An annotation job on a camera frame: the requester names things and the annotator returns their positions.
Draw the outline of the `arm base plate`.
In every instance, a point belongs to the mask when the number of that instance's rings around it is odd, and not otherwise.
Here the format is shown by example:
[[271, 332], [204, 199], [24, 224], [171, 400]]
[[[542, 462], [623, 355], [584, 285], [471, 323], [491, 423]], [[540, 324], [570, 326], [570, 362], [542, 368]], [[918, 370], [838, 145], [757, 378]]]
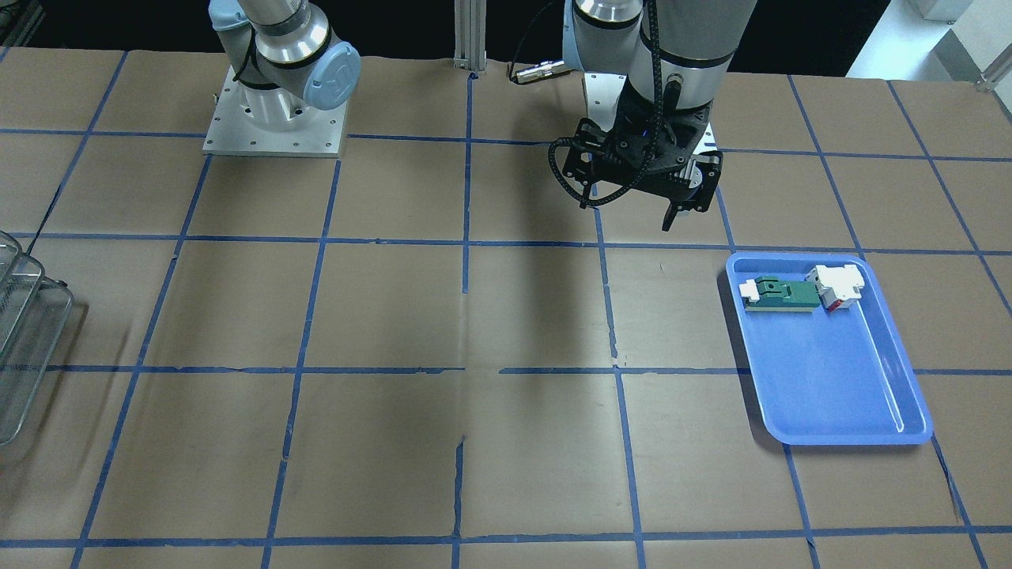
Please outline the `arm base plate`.
[[679, 80], [663, 87], [660, 107], [640, 95], [625, 76], [586, 74], [588, 126], [579, 126], [583, 144], [602, 152], [603, 161], [636, 171], [680, 171], [693, 160], [719, 155], [711, 127], [712, 102], [679, 108]]
[[232, 79], [230, 68], [202, 151], [214, 156], [336, 159], [342, 152], [348, 107], [345, 102], [321, 111], [282, 88], [249, 88]]

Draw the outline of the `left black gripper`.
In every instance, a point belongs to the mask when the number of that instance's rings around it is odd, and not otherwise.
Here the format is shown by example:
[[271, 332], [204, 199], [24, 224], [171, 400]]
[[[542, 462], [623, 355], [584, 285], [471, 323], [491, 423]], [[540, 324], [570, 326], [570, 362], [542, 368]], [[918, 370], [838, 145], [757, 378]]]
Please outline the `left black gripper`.
[[667, 199], [662, 230], [669, 232], [684, 210], [706, 212], [716, 193], [723, 152], [697, 152], [711, 121], [712, 102], [686, 109], [672, 107], [671, 88], [662, 94], [662, 114], [653, 98], [643, 97], [629, 81], [617, 98], [610, 130], [585, 118], [571, 137], [563, 165], [563, 188], [582, 208], [599, 208], [630, 190]]

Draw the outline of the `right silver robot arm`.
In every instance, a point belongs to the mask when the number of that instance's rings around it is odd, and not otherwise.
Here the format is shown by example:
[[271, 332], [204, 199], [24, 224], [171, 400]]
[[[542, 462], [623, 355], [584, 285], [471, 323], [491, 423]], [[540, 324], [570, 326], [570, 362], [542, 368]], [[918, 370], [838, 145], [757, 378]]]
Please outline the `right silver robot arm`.
[[336, 35], [322, 8], [310, 1], [210, 1], [207, 13], [253, 125], [285, 132], [350, 101], [361, 57]]

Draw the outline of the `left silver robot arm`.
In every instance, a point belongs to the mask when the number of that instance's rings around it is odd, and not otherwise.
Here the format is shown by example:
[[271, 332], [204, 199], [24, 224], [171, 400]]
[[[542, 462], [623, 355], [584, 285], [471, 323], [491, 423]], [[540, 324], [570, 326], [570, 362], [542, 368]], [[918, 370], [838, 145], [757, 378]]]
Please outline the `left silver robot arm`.
[[753, 1], [568, 1], [564, 59], [575, 70], [623, 79], [614, 119], [578, 123], [549, 145], [549, 168], [581, 208], [632, 190], [679, 213], [708, 210], [723, 153], [700, 151], [713, 101], [754, 13]]

